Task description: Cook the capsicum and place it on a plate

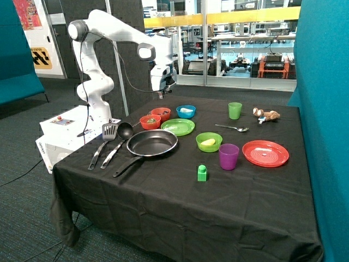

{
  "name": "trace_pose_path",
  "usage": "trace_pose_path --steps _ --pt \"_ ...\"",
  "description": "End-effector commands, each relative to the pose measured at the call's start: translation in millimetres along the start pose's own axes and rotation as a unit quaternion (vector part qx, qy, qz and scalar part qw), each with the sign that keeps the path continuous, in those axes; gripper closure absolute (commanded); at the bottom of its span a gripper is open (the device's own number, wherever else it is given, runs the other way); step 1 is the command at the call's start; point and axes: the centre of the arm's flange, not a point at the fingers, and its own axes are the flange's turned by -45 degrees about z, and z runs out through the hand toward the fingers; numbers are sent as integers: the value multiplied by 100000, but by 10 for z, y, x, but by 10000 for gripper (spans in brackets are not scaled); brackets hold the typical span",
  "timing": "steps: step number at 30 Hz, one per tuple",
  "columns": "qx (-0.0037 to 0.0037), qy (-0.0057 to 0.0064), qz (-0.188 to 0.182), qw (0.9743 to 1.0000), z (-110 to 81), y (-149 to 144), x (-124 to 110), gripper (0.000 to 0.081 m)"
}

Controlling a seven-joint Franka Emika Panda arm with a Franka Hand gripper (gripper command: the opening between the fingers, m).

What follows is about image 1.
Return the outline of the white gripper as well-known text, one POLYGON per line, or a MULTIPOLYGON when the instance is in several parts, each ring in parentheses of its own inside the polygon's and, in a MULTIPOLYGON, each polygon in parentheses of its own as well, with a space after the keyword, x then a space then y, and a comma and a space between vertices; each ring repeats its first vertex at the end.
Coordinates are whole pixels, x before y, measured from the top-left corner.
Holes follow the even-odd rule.
POLYGON ((168 64, 155 64, 151 69, 152 91, 159 93, 159 98, 163 99, 163 93, 169 94, 170 90, 177 83, 177 71, 173 62, 168 64))

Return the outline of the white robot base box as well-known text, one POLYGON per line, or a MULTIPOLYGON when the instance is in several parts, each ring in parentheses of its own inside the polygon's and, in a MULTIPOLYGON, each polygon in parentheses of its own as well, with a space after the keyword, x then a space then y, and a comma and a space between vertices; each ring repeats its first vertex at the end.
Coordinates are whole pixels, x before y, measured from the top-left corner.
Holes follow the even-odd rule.
POLYGON ((47 171, 52 173, 56 163, 101 135, 103 124, 85 105, 40 122, 43 136, 35 142, 47 171))

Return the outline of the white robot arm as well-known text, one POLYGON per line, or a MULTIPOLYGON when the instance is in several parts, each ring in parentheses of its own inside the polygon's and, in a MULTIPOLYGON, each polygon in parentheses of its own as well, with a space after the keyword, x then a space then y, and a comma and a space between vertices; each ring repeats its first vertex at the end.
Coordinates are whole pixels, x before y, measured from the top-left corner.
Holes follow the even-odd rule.
POLYGON ((155 62, 150 72, 151 85, 160 96, 176 84, 177 72, 173 67, 170 37, 159 34, 148 36, 101 10, 92 10, 86 20, 71 22, 68 33, 80 70, 90 78, 78 86, 77 94, 89 104, 92 119, 97 123, 108 123, 112 119, 110 106, 102 96, 114 88, 113 80, 102 71, 94 51, 94 43, 101 38, 137 43, 140 60, 155 62))

